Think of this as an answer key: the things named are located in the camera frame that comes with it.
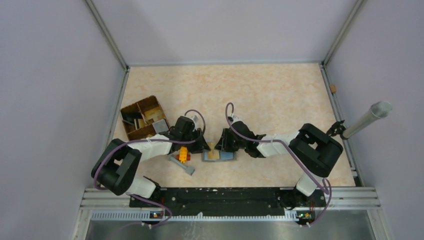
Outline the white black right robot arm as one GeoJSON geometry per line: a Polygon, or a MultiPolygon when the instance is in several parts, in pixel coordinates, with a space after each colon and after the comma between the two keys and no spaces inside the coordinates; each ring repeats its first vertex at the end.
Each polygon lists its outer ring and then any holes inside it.
{"type": "Polygon", "coordinates": [[[311,123],[290,134],[255,134],[237,116],[228,118],[215,149],[228,153],[245,151],[252,158],[290,155],[303,170],[295,185],[293,200],[307,206],[316,188],[330,193],[328,176],[343,153],[342,145],[311,123]]]}

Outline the black shiny credit card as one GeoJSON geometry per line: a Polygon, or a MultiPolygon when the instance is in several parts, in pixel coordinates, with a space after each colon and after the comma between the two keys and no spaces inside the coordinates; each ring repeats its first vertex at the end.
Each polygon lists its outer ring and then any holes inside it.
{"type": "Polygon", "coordinates": [[[139,112],[124,112],[121,115],[122,115],[122,120],[125,123],[131,126],[134,126],[135,129],[140,128],[139,120],[142,118],[142,116],[139,112]]]}

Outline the gold credit card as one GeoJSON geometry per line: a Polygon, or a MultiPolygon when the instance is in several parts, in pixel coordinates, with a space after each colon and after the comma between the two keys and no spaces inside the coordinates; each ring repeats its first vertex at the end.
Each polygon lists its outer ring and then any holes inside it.
{"type": "Polygon", "coordinates": [[[210,151],[207,152],[206,156],[207,159],[210,161],[216,161],[220,159],[220,151],[215,149],[215,144],[213,142],[208,142],[207,143],[210,151]]]}

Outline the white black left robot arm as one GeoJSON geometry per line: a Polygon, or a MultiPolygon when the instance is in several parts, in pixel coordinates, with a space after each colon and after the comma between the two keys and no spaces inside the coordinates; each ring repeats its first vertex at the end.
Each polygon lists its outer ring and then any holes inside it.
{"type": "Polygon", "coordinates": [[[175,125],[154,136],[123,141],[113,139],[91,170],[94,184],[100,190],[109,190],[117,196],[138,195],[149,207],[160,202],[158,183],[137,175],[140,163],[157,156],[167,156],[182,147],[203,150],[206,146],[204,130],[197,125],[196,116],[180,116],[175,125]]]}

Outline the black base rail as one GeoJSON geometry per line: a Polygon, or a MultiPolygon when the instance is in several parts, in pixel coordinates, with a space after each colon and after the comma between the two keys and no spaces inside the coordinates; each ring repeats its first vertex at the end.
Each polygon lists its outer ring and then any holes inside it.
{"type": "Polygon", "coordinates": [[[175,217],[262,217],[282,216],[296,208],[324,207],[322,190],[305,196],[287,187],[168,187],[156,190],[151,202],[164,205],[175,217]]]}

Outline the silver metal tube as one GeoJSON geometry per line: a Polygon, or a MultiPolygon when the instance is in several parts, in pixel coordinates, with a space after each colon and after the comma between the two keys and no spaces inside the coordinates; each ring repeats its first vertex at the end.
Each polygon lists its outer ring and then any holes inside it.
{"type": "Polygon", "coordinates": [[[346,128],[341,136],[344,139],[349,139],[375,121],[386,118],[392,109],[393,106],[388,101],[382,100],[374,103],[356,122],[346,128]]]}

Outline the gold card in basket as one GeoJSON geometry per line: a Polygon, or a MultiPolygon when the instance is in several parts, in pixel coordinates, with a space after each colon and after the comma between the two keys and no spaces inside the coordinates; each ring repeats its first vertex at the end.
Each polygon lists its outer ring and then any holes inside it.
{"type": "Polygon", "coordinates": [[[145,121],[149,124],[166,118],[163,109],[160,106],[145,111],[143,116],[145,121]]]}

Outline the brown woven divided basket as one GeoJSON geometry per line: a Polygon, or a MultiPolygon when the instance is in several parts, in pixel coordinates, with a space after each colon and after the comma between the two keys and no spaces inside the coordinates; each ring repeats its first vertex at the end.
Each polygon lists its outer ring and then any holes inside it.
{"type": "MultiPolygon", "coordinates": [[[[162,108],[156,96],[151,95],[120,109],[121,122],[123,124],[123,128],[128,140],[132,141],[132,140],[138,140],[138,139],[145,139],[157,134],[152,126],[153,122],[152,123],[146,122],[144,117],[145,111],[153,109],[155,107],[162,108]],[[139,120],[140,128],[135,129],[134,126],[124,122],[122,117],[123,113],[140,113],[141,114],[141,119],[139,120]]],[[[165,115],[165,120],[170,129],[170,124],[166,118],[166,115],[165,115]]]]}

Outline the small wooden block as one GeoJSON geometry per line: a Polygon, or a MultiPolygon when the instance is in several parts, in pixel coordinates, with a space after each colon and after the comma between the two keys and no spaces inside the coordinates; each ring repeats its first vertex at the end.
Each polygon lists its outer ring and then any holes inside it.
{"type": "Polygon", "coordinates": [[[329,85],[329,89],[330,89],[330,92],[331,92],[332,94],[334,94],[334,93],[336,93],[336,92],[337,92],[337,88],[336,88],[336,86],[335,86],[334,84],[330,84],[330,85],[329,85]]]}

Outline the grey card holder wallet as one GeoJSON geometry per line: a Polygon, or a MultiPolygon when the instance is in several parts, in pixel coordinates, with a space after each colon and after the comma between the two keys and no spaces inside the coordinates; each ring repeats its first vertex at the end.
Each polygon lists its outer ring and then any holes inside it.
{"type": "Polygon", "coordinates": [[[219,160],[208,160],[207,158],[207,152],[209,152],[210,150],[204,150],[201,153],[201,160],[203,162],[209,162],[209,163],[219,163],[219,162],[230,162],[230,161],[235,161],[237,160],[237,154],[235,152],[225,152],[225,151],[220,151],[220,159],[219,160]]]}

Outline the grey plastic toy bolt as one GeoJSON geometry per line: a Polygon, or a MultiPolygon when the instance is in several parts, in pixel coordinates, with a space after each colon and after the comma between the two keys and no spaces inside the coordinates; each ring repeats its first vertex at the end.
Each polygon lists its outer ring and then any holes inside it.
{"type": "Polygon", "coordinates": [[[192,176],[195,172],[195,168],[190,166],[190,165],[186,165],[182,162],[180,162],[179,160],[177,160],[173,155],[169,154],[167,156],[168,160],[171,161],[172,163],[175,163],[177,166],[179,166],[180,168],[182,168],[184,170],[184,172],[186,174],[188,174],[189,176],[192,176]]]}

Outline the black clamp bracket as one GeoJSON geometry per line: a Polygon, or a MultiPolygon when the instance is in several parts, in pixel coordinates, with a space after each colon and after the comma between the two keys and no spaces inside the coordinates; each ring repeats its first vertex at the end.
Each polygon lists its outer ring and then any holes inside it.
{"type": "Polygon", "coordinates": [[[327,131],[326,134],[330,137],[335,137],[337,135],[342,135],[346,130],[344,125],[345,120],[336,121],[327,131]]]}

